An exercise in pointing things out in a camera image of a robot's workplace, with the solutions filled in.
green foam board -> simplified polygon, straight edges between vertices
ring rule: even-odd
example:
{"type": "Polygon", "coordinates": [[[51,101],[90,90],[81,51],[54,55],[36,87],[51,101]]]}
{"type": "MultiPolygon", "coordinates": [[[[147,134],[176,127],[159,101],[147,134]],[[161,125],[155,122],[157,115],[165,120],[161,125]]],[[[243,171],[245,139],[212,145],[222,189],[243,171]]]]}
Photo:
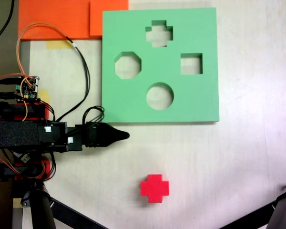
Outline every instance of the green foam board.
{"type": "Polygon", "coordinates": [[[219,121],[216,9],[103,12],[102,106],[109,123],[219,121]],[[162,23],[173,38],[166,47],[153,47],[146,31],[162,23]],[[121,79],[115,62],[134,53],[141,71],[121,79]],[[181,57],[201,58],[200,74],[182,74],[181,57]],[[168,85],[174,94],[164,110],[146,101],[155,84],[168,85]]]}

red foam block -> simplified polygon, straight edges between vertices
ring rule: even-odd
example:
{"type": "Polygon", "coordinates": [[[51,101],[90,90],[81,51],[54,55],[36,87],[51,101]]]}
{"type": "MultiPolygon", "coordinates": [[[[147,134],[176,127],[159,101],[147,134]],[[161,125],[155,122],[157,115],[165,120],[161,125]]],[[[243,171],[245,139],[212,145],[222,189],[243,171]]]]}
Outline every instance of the red foam block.
{"type": "Polygon", "coordinates": [[[169,195],[168,187],[161,174],[147,175],[147,181],[141,182],[141,195],[147,196],[148,203],[162,203],[163,196],[169,195]]]}

tripod leg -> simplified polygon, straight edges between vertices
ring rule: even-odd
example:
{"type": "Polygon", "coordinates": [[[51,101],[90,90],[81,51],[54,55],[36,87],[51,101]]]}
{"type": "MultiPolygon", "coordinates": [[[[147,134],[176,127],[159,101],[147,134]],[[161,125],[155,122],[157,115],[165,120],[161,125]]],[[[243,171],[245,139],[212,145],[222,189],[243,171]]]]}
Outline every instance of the tripod leg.
{"type": "Polygon", "coordinates": [[[286,229],[286,197],[277,203],[266,229],[286,229]]]}
{"type": "Polygon", "coordinates": [[[275,201],[263,206],[262,208],[251,212],[250,214],[224,226],[221,229],[235,229],[235,228],[246,228],[246,229],[258,229],[264,225],[266,225],[271,215],[274,211],[273,205],[275,205],[275,201]]]}
{"type": "Polygon", "coordinates": [[[34,229],[56,229],[46,193],[33,190],[30,194],[30,205],[34,229]]]}

white table surface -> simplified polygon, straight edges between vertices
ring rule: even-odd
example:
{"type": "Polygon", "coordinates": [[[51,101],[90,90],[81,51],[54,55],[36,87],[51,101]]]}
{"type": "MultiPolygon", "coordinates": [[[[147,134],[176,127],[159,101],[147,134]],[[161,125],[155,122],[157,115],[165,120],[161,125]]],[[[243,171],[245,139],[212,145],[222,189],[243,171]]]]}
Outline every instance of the white table surface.
{"type": "MultiPolygon", "coordinates": [[[[217,8],[220,122],[113,125],[131,137],[107,148],[55,153],[46,182],[59,201],[110,229],[217,229],[276,199],[286,185],[286,0],[130,0],[131,10],[217,8]],[[170,195],[146,204],[139,184],[163,174],[170,195]]],[[[63,121],[101,104],[101,41],[76,41],[92,87],[63,121]]],[[[57,116],[83,97],[72,49],[31,42],[30,74],[57,116]]],[[[25,209],[23,228],[31,228],[25,209]]]]}

orange foam block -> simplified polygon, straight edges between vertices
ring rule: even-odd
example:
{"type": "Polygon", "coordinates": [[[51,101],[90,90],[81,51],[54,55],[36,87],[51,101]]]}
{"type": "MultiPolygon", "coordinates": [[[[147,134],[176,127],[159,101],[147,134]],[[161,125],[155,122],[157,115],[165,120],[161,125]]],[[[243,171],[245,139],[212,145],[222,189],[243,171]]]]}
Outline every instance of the orange foam block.
{"type": "MultiPolygon", "coordinates": [[[[128,0],[19,0],[18,34],[34,22],[51,23],[71,39],[101,39],[102,12],[127,10],[128,0]]],[[[28,29],[21,40],[61,40],[46,26],[28,29]]]]}
{"type": "Polygon", "coordinates": [[[128,10],[128,0],[91,0],[90,2],[90,37],[102,38],[103,11],[128,10]]]}

